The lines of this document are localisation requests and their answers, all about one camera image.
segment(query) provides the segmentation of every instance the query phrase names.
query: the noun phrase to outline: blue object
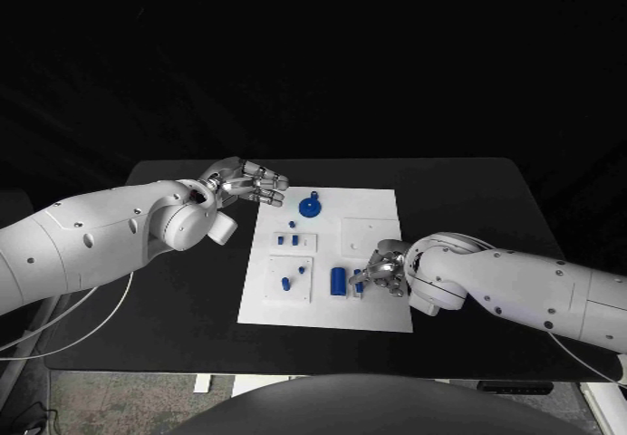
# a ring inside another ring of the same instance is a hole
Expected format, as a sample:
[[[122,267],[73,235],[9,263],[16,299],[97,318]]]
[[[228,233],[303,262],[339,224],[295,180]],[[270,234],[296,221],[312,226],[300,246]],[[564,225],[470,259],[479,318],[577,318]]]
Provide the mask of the blue object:
[[[312,196],[306,198],[299,204],[299,212],[308,218],[315,218],[321,214],[323,206],[318,200],[318,192],[312,192]]]
[[[362,271],[359,269],[357,269],[354,273],[355,274],[361,274]],[[355,292],[357,293],[364,293],[364,283],[357,283],[355,284]]]
[[[344,267],[331,269],[331,294],[334,296],[346,296],[346,270]]]

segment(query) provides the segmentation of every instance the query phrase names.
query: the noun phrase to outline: white platform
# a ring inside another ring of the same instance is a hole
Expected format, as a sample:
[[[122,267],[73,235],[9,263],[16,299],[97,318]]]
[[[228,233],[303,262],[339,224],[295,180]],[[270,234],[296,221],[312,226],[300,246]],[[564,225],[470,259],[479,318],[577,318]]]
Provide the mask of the white platform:
[[[299,203],[310,197],[313,190],[319,193],[323,208],[318,217],[306,218],[299,213]],[[348,243],[348,246],[355,244],[358,247],[352,251],[358,251],[354,255],[359,258],[342,256],[342,220],[345,218],[378,219],[380,221],[357,222],[357,224],[364,223],[367,227],[372,226],[370,233],[359,240],[355,240],[355,232],[345,238],[344,243]],[[296,228],[290,228],[290,220],[296,222]],[[282,248],[277,248],[276,233],[286,234]],[[303,235],[300,242],[305,235],[316,235],[315,252],[312,244],[308,249],[303,246],[292,247],[293,234]],[[394,190],[290,188],[282,208],[267,206],[259,208],[259,223],[238,322],[411,333],[407,296],[391,296],[387,289],[374,284],[367,286],[361,299],[331,295],[331,269],[344,267],[346,275],[351,276],[355,269],[365,267],[377,243],[387,238],[401,239]],[[309,271],[312,278],[308,273],[300,275],[295,263],[297,260],[283,261],[279,259],[280,256],[300,257],[303,260],[299,261],[312,259],[313,265]],[[277,262],[285,269],[272,268],[272,264],[277,265]],[[282,299],[280,278],[285,274],[277,270],[286,270],[286,274],[292,274],[290,284],[299,289],[297,293],[303,292],[300,285],[306,285],[308,280],[312,279],[309,301],[305,295],[296,297],[292,302],[277,301],[277,298]]]

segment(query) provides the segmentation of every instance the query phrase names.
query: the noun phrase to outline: wire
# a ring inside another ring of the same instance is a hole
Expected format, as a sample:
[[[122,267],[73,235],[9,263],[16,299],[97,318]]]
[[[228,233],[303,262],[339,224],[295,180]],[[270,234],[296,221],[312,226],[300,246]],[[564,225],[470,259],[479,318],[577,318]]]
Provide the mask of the wire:
[[[48,329],[51,326],[54,326],[71,313],[76,311],[77,307],[88,300],[88,297],[94,294],[94,292],[99,290],[99,286],[96,286],[91,291],[86,294],[83,299],[71,306],[68,310],[64,311],[63,315],[57,317],[54,320],[51,320],[42,327],[35,329],[28,335],[21,337],[15,342],[11,342],[3,347],[0,347],[0,352],[5,351],[11,346],[15,346],[16,344],[22,343],[25,340],[28,340],[31,337],[38,335],[45,329]]]
[[[566,350],[566,352],[576,358],[579,363],[587,367],[593,372],[596,372],[604,379],[607,379],[612,383],[616,383],[622,388],[627,390],[627,385],[623,385],[620,382],[615,381],[609,376],[606,376],[597,369],[594,369],[580,358],[579,356],[566,348],[566,345],[558,340],[558,337],[553,333],[548,333],[551,338],[555,340],[555,342],[560,344],[560,347]]]
[[[22,412],[21,412],[21,414],[18,414],[18,417],[14,419],[14,421],[11,422],[11,425],[9,425],[9,430],[11,430],[11,432],[14,433],[14,431],[15,431],[15,429],[16,429],[16,423],[18,423],[18,420],[21,419],[21,417],[26,414],[26,412],[37,406],[37,405],[39,405],[39,407],[42,408],[42,410],[44,410],[44,412],[45,413],[50,413],[50,412],[54,412],[55,413],[55,420],[54,420],[54,423],[52,423],[52,426],[54,426],[54,428],[55,428],[55,431],[57,431],[57,433],[60,434],[60,435],[63,435],[63,430],[61,430],[61,427],[60,427],[60,411],[58,410],[54,410],[54,409],[50,409],[50,408],[47,408],[47,406],[44,406],[44,403],[41,402],[41,401],[37,401]]]
[[[106,326],[106,323],[109,322],[109,319],[114,316],[122,303],[125,302],[125,298],[127,297],[129,294],[129,289],[132,288],[132,282],[133,282],[133,272],[132,275],[129,277],[129,284],[127,284],[127,289],[125,290],[125,295],[120,298],[120,302],[119,305],[116,305],[114,311],[112,312],[112,314],[107,316],[107,318],[103,320],[103,323],[91,330],[91,332],[84,335],[76,342],[70,343],[65,347],[63,347],[61,349],[58,349],[57,351],[48,352],[48,353],[41,353],[39,355],[34,355],[34,356],[22,356],[22,357],[11,357],[11,358],[0,358],[0,361],[24,361],[24,360],[34,360],[35,358],[42,358],[44,356],[50,356],[54,355],[57,352],[64,351],[65,349],[71,348],[74,345],[80,344],[101,328],[103,326]]]

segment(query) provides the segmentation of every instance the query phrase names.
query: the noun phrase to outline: white cable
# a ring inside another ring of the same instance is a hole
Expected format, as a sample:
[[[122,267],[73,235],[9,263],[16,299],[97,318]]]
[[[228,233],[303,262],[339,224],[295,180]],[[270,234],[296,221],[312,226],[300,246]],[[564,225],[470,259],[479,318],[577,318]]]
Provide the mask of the white cable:
[[[91,332],[84,335],[76,342],[70,343],[65,347],[63,347],[61,349],[58,349],[57,351],[48,352],[48,353],[42,353],[39,355],[34,355],[34,356],[22,356],[22,357],[11,357],[11,358],[0,358],[0,361],[24,361],[24,360],[34,360],[35,358],[42,358],[44,356],[50,356],[57,352],[64,351],[65,349],[71,348],[76,344],[80,344],[101,328],[103,326],[106,326],[106,323],[109,322],[109,319],[114,316],[116,311],[119,310],[122,303],[125,302],[125,298],[127,297],[129,294],[129,289],[132,288],[132,282],[133,282],[133,272],[132,275],[129,277],[129,284],[127,284],[127,289],[125,290],[125,295],[120,298],[120,302],[116,305],[114,311],[112,312],[112,314],[107,316],[107,318],[103,320],[103,323],[91,330]]]
[[[41,328],[35,329],[28,335],[21,337],[15,342],[11,342],[3,347],[0,347],[0,352],[3,352],[11,346],[15,346],[16,344],[22,343],[25,340],[28,340],[31,337],[38,335],[47,328],[54,326],[71,313],[76,311],[77,307],[87,301],[88,297],[94,294],[94,292],[99,290],[99,286],[96,286],[91,291],[86,294],[83,299],[71,306],[71,308],[57,317],[54,320],[51,320]]]
[[[616,383],[622,388],[625,388],[627,390],[627,385],[623,385],[620,382],[615,381],[610,377],[607,377],[599,370],[596,370],[580,358],[579,356],[566,348],[566,346],[563,345],[563,342],[558,340],[558,338],[555,337],[555,335],[553,333],[548,333],[551,338],[555,340],[555,342],[560,344],[560,347],[566,350],[566,352],[576,358],[576,360],[579,361],[579,363],[587,367],[590,370],[593,370],[593,372],[596,372],[604,379],[607,379],[610,382]]]

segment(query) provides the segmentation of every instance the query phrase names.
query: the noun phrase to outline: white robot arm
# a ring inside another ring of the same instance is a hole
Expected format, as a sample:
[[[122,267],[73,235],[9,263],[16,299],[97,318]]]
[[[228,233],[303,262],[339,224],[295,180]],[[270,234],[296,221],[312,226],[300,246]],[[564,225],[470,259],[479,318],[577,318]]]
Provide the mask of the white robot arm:
[[[429,315],[459,310],[470,294],[511,321],[627,353],[627,277],[496,249],[475,237],[437,233],[414,245],[384,240],[351,284],[374,280]]]
[[[282,207],[287,178],[230,158],[199,179],[158,181],[71,197],[0,229],[0,315],[34,301],[104,285],[237,228],[218,210],[238,198]]]

